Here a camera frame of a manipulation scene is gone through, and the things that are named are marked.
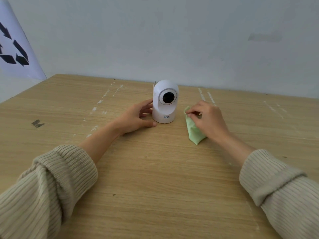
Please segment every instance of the black camera lens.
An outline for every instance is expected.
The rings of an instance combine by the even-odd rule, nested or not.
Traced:
[[[175,95],[172,92],[167,92],[163,95],[163,101],[165,103],[172,103],[175,99]]]

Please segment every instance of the light green cleaning cloth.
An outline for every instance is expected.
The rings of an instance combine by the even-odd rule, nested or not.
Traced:
[[[188,130],[188,138],[196,145],[199,144],[206,136],[196,127],[194,121],[185,113],[190,107],[186,107],[184,110],[186,125]]]

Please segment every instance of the black stain on table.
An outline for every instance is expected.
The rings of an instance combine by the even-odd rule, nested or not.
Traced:
[[[44,123],[40,123],[40,120],[35,120],[34,122],[31,123],[35,128],[39,128],[44,125]]]

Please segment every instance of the security camera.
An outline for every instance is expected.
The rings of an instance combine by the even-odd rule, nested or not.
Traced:
[[[154,82],[153,119],[158,123],[170,123],[175,119],[178,86],[170,80]]]

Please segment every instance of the sleeve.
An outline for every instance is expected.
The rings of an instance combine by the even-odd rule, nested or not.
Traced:
[[[77,146],[59,146],[36,157],[0,195],[0,238],[54,238],[96,180],[93,161]]]
[[[283,238],[319,238],[319,185],[303,171],[256,150],[246,159],[239,181]]]

